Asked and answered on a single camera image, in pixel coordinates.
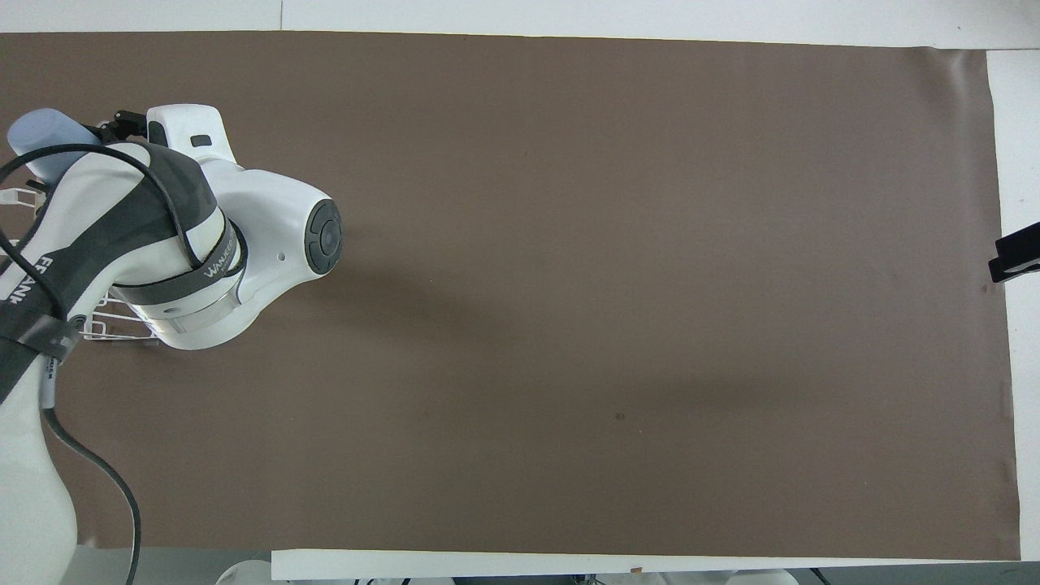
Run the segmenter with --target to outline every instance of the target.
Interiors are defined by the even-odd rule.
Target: brown paper sheet
[[[985,54],[0,37],[0,119],[191,102],[346,249],[202,352],[82,344],[144,542],[1015,559]],[[104,477],[54,450],[84,541]]]

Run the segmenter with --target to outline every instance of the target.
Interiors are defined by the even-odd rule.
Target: brand logo
[[[40,274],[44,274],[47,272],[47,266],[51,265],[53,261],[54,260],[48,258],[47,256],[41,256],[40,259],[36,260],[36,271]],[[32,290],[32,285],[35,283],[36,279],[26,275],[26,277],[22,279],[22,282],[18,283],[18,286],[15,287],[15,290],[11,291],[10,296],[7,297],[7,300],[10,301],[12,305],[21,303],[25,300],[25,296],[29,294],[29,290]]]
[[[228,263],[228,259],[231,258],[231,254],[234,251],[235,251],[235,240],[232,239],[231,241],[228,243],[228,246],[224,249],[224,253],[220,254],[220,257],[216,259],[216,263],[206,269],[205,273],[206,276],[209,278],[213,278],[214,276],[216,276],[216,274],[220,272],[224,265]]]

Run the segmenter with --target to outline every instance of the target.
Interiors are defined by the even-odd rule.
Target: cable
[[[181,219],[177,214],[177,208],[174,206],[174,200],[170,197],[170,192],[166,190],[165,185],[162,184],[162,181],[159,180],[159,177],[154,171],[146,167],[140,160],[137,160],[125,152],[98,145],[54,145],[37,148],[35,150],[30,150],[21,156],[16,156],[0,168],[0,183],[5,181],[16,169],[27,162],[32,162],[37,158],[43,158],[52,154],[60,154],[63,152],[93,152],[96,154],[103,154],[105,156],[122,160],[123,162],[126,162],[136,169],[137,172],[144,175],[153,185],[155,185],[155,188],[159,190],[159,196],[162,198],[162,203],[166,207],[166,211],[170,213],[170,219],[174,224],[174,230],[177,232],[177,237],[180,239],[181,246],[184,248],[184,254],[188,257],[188,262],[191,264],[191,269],[196,270],[202,266],[202,260],[196,256],[194,250],[191,249],[191,244],[188,241],[187,233],[184,231]]]
[[[89,449],[83,447],[82,443],[69,434],[69,431],[61,426],[61,423],[58,421],[58,415],[53,408],[44,409],[44,419],[47,421],[47,426],[50,427],[54,436],[58,437],[58,439],[63,442],[66,447],[75,451],[87,461],[101,467],[101,470],[104,472],[116,486],[119,486],[120,491],[123,492],[123,497],[126,498],[127,506],[130,507],[130,515],[133,517],[133,544],[130,548],[130,567],[127,569],[126,585],[133,585],[134,577],[137,575],[137,562],[140,560],[140,509],[137,507],[137,500],[134,499],[133,492],[130,491],[130,486],[127,485],[127,482],[123,481],[120,474],[116,473],[107,461],[102,459],[101,456],[94,453]]]
[[[820,579],[821,583],[823,583],[824,585],[831,585],[831,582],[828,581],[826,577],[824,577],[823,573],[820,573],[818,568],[810,568],[809,570],[811,570],[812,575],[815,575],[816,578]]]

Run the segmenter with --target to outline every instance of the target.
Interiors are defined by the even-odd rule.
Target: white wire rack
[[[83,322],[83,328],[81,329],[83,338],[93,339],[95,341],[145,341],[149,339],[158,339],[155,332],[149,329],[140,317],[114,312],[119,310],[126,310],[129,312],[129,308],[123,308],[126,306],[126,303],[110,297],[106,292],[105,297],[98,302],[98,306],[95,307],[90,316]],[[126,325],[130,328],[138,329],[138,331],[126,332],[123,328],[119,328],[119,333],[110,333],[109,329],[115,328],[118,325]]]
[[[34,198],[33,203],[28,201],[22,201],[22,194],[31,195]],[[11,187],[0,189],[0,205],[21,205],[22,207],[31,207],[33,209],[43,205],[44,194],[22,187]]]

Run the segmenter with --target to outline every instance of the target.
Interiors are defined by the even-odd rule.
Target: black circular button
[[[318,202],[307,219],[304,232],[307,263],[316,274],[326,274],[336,265],[343,252],[343,220],[331,199]]]

